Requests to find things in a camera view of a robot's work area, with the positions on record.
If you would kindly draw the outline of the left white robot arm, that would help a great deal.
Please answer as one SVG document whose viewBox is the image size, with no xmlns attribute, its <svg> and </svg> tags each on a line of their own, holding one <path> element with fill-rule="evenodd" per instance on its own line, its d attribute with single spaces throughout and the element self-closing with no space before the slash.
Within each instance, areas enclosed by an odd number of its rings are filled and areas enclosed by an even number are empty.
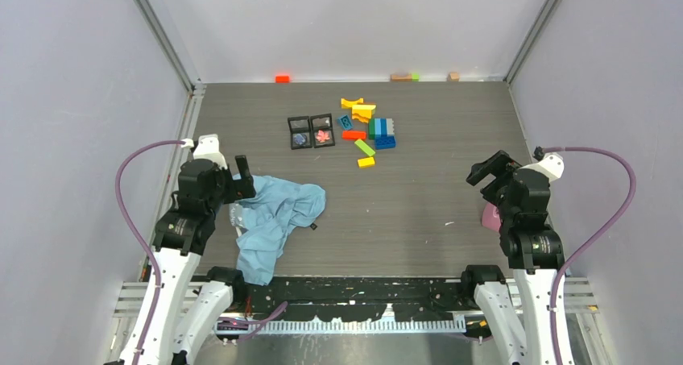
<svg viewBox="0 0 683 365">
<path fill-rule="evenodd" d="M 153 242 L 140 241 L 151 277 L 117 364 L 193 364 L 221 314 L 246 304 L 243 274 L 213 267 L 197 299 L 183 310 L 220 209 L 256 192 L 247 158 L 235 156 L 239 177 L 234 178 L 217 135 L 183 139 L 177 145 L 191 149 L 192 159 L 180 167 L 172 206 L 156 223 Z"/>
</svg>

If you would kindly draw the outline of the light blue printed t-shirt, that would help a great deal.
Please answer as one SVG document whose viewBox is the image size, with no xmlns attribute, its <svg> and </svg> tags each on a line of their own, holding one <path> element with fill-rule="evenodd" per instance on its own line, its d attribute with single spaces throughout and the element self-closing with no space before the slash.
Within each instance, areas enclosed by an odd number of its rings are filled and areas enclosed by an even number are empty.
<svg viewBox="0 0 683 365">
<path fill-rule="evenodd" d="M 230 222 L 240 230 L 236 268 L 248 284 L 268 285 L 289 235 L 314 224 L 324 212 L 326 191 L 273 176 L 255 176 L 256 195 L 229 205 Z"/>
</svg>

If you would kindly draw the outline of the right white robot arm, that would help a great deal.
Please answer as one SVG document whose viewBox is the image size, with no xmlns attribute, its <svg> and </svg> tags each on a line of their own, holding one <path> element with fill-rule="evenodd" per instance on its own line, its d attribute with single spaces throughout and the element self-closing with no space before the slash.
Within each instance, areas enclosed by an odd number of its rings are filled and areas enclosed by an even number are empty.
<svg viewBox="0 0 683 365">
<path fill-rule="evenodd" d="M 547 223 L 550 184 L 563 171 L 563 159 L 556 153 L 523 166 L 498 151 L 474 164 L 466 179 L 476 185 L 493 177 L 481 194 L 498 210 L 500 246 L 513 272 L 523 313 L 515 311 L 507 280 L 495 265 L 467 266 L 459 294 L 464 305 L 483 312 L 505 364 L 574 362 L 565 319 L 565 279 L 559 273 L 564 248 Z"/>
</svg>

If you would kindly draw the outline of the blue round brooch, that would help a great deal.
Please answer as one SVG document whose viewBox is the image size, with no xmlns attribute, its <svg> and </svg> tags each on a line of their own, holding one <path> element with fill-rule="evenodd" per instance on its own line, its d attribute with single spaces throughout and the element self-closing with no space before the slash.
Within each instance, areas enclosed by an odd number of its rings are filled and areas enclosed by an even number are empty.
<svg viewBox="0 0 683 365">
<path fill-rule="evenodd" d="M 304 133 L 295 133 L 292 136 L 292 142 L 297 146 L 297 147 L 303 147 L 308 144 L 308 136 Z"/>
</svg>

